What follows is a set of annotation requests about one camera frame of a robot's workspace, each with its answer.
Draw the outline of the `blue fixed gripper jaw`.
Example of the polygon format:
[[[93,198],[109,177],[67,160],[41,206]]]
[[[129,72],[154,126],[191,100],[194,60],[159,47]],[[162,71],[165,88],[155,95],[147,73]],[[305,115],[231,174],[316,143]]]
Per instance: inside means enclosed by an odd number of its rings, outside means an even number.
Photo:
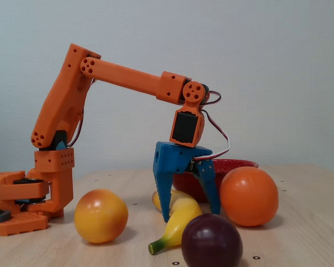
[[[170,200],[173,174],[171,172],[155,172],[154,177],[159,195],[162,216],[164,221],[167,223],[170,218]]]

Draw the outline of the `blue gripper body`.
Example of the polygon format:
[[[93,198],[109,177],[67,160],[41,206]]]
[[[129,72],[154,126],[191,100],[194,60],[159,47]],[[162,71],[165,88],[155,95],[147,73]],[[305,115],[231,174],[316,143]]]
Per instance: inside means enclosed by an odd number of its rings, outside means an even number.
[[[157,142],[153,173],[168,172],[182,174],[191,172],[194,168],[194,158],[209,156],[212,150],[205,147],[187,147],[172,142]]]

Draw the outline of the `blue pivoting gripper jaw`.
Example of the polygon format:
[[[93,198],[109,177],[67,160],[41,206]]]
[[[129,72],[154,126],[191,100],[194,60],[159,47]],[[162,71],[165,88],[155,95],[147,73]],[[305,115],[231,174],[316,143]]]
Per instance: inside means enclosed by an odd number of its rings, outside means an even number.
[[[212,214],[220,214],[220,197],[215,182],[215,169],[212,160],[199,160],[195,162],[194,176],[199,181],[209,203]]]

